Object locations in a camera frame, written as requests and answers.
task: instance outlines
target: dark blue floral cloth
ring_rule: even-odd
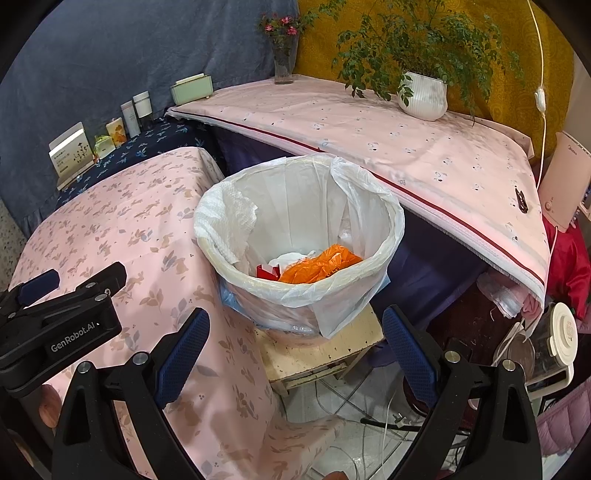
[[[56,210],[101,180],[148,158],[180,147],[203,147],[225,173],[225,161],[207,125],[196,121],[161,119],[152,130],[142,132],[127,141],[80,175],[60,193]]]

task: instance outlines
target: light green container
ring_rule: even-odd
[[[173,94],[173,100],[177,106],[200,98],[209,98],[213,93],[212,77],[201,73],[179,80],[170,87],[170,92]]]

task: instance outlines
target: white flower pot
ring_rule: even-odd
[[[400,108],[421,120],[433,122],[441,118],[447,112],[447,85],[418,73],[407,72],[406,75],[412,80],[404,79],[402,83],[411,88],[413,96],[408,99],[408,106],[398,97]]]

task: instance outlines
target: pink quilted jacket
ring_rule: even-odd
[[[546,410],[536,423],[542,455],[574,449],[591,424],[591,378]]]

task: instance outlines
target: blue gripper pad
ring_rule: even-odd
[[[60,287],[60,275],[55,270],[47,270],[38,277],[21,286],[17,300],[24,307],[33,305],[48,293]]]
[[[384,311],[382,329],[414,396],[426,403],[429,408],[433,408],[439,398],[437,374],[413,334],[408,331],[392,307]]]
[[[187,322],[191,322],[182,337],[174,346],[173,351],[164,361],[158,373],[158,388],[154,395],[156,405],[162,409],[175,401],[203,350],[209,337],[209,315],[205,310]]]

